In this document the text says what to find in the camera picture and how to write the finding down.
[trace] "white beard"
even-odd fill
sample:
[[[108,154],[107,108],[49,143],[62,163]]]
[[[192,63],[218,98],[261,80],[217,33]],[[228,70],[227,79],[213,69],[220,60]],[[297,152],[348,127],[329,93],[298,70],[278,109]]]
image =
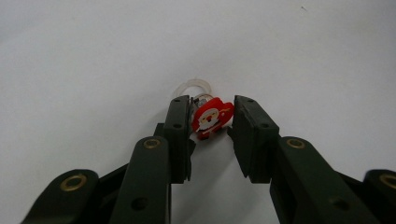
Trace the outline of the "white beard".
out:
[[[212,119],[210,120],[210,122],[206,122],[206,123],[199,123],[199,130],[206,130],[208,128],[211,128],[213,126],[215,126],[215,124],[218,122],[218,119]]]

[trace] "small keychain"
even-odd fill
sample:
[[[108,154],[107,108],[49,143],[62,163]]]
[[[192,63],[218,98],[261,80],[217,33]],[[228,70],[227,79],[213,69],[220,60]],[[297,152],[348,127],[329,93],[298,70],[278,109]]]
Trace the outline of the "small keychain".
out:
[[[194,111],[192,115],[192,130],[197,138],[205,140],[211,133],[220,130],[233,117],[233,103],[223,103],[219,97],[213,97],[209,83],[201,79],[192,79],[181,84],[174,96],[179,96],[188,87],[200,87],[205,93],[193,98]]]

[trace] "red object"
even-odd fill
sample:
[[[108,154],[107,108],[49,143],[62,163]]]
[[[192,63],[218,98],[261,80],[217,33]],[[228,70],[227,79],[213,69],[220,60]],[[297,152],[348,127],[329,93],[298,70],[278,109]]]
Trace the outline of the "red object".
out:
[[[192,129],[198,139],[206,139],[215,133],[233,117],[233,104],[223,103],[219,97],[213,98],[199,107],[194,114]]]

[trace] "white surface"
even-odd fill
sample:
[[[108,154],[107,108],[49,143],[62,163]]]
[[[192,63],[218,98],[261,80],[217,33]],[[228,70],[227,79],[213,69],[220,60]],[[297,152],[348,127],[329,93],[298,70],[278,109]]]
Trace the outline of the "white surface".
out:
[[[346,175],[396,170],[395,40],[393,0],[1,1],[0,223],[57,175],[128,162],[194,77],[257,100]],[[173,223],[278,222],[224,133],[192,162]]]

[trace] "white background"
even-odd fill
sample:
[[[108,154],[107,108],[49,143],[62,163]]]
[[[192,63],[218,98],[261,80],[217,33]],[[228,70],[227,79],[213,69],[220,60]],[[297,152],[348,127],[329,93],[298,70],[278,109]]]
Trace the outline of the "white background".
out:
[[[396,170],[395,72],[393,0],[3,0],[0,223],[66,171],[128,162],[195,77],[224,101],[255,99],[337,171]],[[198,144],[192,169],[172,223],[278,223],[225,133]]]

